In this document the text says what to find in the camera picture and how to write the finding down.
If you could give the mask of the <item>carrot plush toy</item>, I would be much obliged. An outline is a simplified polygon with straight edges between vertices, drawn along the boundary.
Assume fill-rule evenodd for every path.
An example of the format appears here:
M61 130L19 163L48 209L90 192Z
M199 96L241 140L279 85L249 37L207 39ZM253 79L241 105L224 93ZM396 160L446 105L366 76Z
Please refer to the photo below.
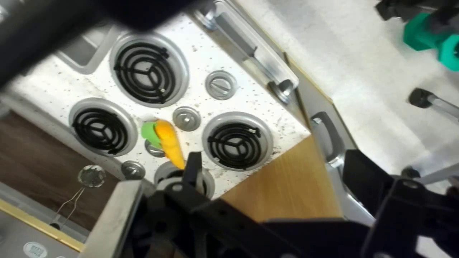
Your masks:
M174 126L163 119L145 122L141 127L141 136L155 148L162 149L172 164L179 169L185 168L185 159Z

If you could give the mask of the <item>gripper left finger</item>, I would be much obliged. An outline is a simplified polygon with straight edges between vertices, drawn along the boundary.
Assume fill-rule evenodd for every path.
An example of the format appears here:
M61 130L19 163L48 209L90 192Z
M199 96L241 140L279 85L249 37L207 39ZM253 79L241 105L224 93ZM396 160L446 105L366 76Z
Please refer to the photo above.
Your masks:
M179 182L141 201L132 224L133 258L166 241L187 258L303 258L303 253L226 201L196 190L202 155L191 152Z

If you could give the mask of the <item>silver stove knob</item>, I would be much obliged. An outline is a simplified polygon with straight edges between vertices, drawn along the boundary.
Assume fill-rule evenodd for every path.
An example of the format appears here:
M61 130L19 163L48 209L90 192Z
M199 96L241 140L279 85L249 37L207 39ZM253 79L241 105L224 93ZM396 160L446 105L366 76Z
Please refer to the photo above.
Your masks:
M144 146L145 146L145 149L146 149L147 153L149 153L153 157L165 157L166 156L165 152L164 152L164 150L162 150L162 148L155 147L147 139L145 140Z
M217 100L226 101L232 98L238 90L238 84L233 75L224 70L216 70L205 79L205 89Z
M142 180L146 174L145 168L132 160L123 162L120 170L126 180Z

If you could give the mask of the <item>grey toy sink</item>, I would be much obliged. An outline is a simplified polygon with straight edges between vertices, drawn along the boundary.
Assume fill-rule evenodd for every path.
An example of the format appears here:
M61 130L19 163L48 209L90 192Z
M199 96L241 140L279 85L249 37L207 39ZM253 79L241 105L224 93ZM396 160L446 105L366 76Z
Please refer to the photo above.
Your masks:
M116 24L102 21L58 49L55 55L74 71L90 75L108 54L121 30Z

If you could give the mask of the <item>stand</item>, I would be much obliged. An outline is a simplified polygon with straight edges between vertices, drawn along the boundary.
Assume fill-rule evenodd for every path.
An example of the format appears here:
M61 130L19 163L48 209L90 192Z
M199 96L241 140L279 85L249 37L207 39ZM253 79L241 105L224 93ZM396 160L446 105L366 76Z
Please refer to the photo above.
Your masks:
M410 93L408 102L411 105L422 109L433 108L459 120L459 106L439 98L431 91L422 88L415 88ZM425 186L447 180L452 186L459 188L459 163L424 176L421 176L420 172L412 166L408 166L401 171L401 176L416 180Z

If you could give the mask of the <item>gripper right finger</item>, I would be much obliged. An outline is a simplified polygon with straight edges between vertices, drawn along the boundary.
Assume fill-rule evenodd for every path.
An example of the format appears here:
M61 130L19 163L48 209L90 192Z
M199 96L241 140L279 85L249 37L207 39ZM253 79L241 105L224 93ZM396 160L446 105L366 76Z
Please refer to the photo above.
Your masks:
M424 258L416 251L419 236L459 258L459 198L391 176L357 149L345 153L342 180L374 217L362 258Z

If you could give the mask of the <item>green plastic clamp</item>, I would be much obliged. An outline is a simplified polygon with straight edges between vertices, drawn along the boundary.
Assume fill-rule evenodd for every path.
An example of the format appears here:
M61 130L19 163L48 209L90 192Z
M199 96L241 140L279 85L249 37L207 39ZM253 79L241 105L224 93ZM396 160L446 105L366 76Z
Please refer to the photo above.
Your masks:
M451 71L459 71L459 33L434 33L428 29L431 14L420 13L403 29L403 42L415 51L437 50L437 60Z

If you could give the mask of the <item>black coil stove burner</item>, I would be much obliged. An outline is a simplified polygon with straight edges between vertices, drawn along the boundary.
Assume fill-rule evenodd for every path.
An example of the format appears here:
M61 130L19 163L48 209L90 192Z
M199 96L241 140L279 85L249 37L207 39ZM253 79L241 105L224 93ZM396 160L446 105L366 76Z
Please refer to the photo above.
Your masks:
M182 51L155 32L120 36L109 65L118 88L135 103L150 108L172 106L190 84L189 64Z
M240 111L221 113L202 131L202 146L210 160L231 171L251 171L269 160L274 137L265 122Z
M156 189L162 190L165 185L172 181L182 179L183 171L179 170L171 161L165 162L158 167L154 176L154 185ZM208 198L212 198L215 192L215 181L208 169L203 168L201 175L198 176L202 180L198 190L205 194Z
M68 122L79 143L105 157L129 153L139 137L133 117L120 105L104 98L78 101L70 110Z

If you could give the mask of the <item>clear crystal knob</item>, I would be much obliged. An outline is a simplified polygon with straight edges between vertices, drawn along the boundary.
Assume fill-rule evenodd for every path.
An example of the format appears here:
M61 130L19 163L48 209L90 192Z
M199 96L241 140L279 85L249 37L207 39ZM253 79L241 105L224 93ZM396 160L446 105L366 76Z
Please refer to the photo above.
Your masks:
M105 170L99 165L84 166L78 173L79 183L88 188L98 188L105 183Z

